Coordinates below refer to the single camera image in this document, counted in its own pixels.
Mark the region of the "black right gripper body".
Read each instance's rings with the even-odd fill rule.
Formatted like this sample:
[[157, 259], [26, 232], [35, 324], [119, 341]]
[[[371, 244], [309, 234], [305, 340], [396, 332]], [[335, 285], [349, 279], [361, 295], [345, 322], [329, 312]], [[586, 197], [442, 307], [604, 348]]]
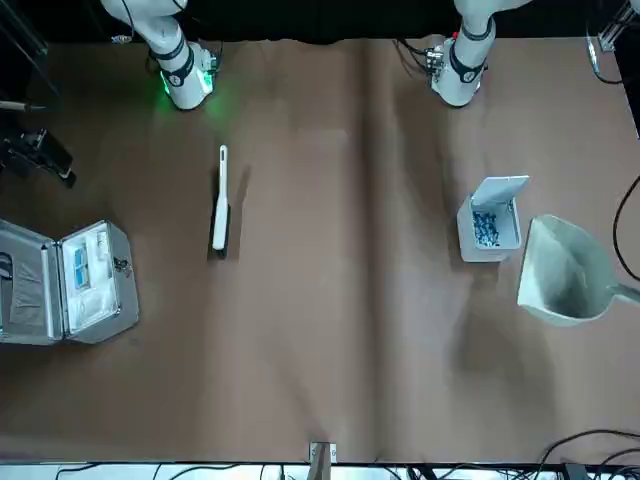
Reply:
[[11, 171], [21, 178], [27, 178], [32, 170], [50, 170], [40, 152], [40, 145], [48, 131], [1, 131], [1, 172]]

